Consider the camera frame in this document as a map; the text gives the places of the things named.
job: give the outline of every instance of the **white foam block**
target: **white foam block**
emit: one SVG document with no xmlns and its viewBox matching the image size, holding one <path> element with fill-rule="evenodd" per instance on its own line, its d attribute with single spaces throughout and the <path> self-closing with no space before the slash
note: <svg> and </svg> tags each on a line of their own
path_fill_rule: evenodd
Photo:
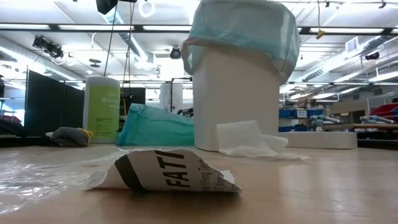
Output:
<svg viewBox="0 0 398 224">
<path fill-rule="evenodd" d="M 195 146 L 218 151 L 216 125 L 258 122 L 277 135 L 278 71 L 265 55 L 239 49 L 206 49 L 194 67 Z"/>
<path fill-rule="evenodd" d="M 279 136 L 289 140 L 287 147 L 315 149 L 356 149 L 358 147 L 356 133 L 297 131 L 279 133 Z"/>
</svg>

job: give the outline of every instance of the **teal plastic bag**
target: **teal plastic bag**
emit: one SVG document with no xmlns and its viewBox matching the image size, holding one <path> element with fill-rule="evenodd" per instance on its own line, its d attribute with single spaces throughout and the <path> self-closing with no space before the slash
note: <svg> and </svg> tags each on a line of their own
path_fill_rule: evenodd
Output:
<svg viewBox="0 0 398 224">
<path fill-rule="evenodd" d="M 118 146 L 193 146 L 193 119 L 146 105 L 132 104 Z"/>
</svg>

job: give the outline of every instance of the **trash can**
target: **trash can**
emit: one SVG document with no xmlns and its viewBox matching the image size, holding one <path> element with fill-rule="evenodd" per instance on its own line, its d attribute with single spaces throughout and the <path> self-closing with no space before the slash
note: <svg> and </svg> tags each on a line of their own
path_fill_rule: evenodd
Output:
<svg viewBox="0 0 398 224">
<path fill-rule="evenodd" d="M 188 39 L 184 69 L 193 75 L 195 146 L 218 151 L 216 125 L 256 120 L 277 135 L 279 86 L 299 55 L 294 15 L 261 0 L 202 0 Z"/>
</svg>

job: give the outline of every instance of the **red object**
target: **red object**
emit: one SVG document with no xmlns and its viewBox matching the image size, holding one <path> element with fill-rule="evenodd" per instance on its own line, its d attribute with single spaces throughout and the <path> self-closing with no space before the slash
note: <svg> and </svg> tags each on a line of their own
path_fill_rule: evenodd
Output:
<svg viewBox="0 0 398 224">
<path fill-rule="evenodd" d="M 391 103 L 389 105 L 382 105 L 373 110 L 371 115 L 378 115 L 383 118 L 391 118 L 394 116 L 393 111 L 398 109 L 398 103 Z"/>
<path fill-rule="evenodd" d="M 5 121 L 10 121 L 13 123 L 17 123 L 20 124 L 22 121 L 20 119 L 18 119 L 16 116 L 7 116 L 7 115 L 3 115 L 0 119 L 3 119 Z"/>
</svg>

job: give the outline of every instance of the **tissue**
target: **tissue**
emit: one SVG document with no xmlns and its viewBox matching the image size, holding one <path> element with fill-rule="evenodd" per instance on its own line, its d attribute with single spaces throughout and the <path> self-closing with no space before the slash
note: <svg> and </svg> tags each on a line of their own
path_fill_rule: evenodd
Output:
<svg viewBox="0 0 398 224">
<path fill-rule="evenodd" d="M 262 134 L 257 121 L 217 124 L 217 136 L 220 153 L 226 156 L 306 159 L 306 157 L 281 154 L 288 140 Z"/>
</svg>

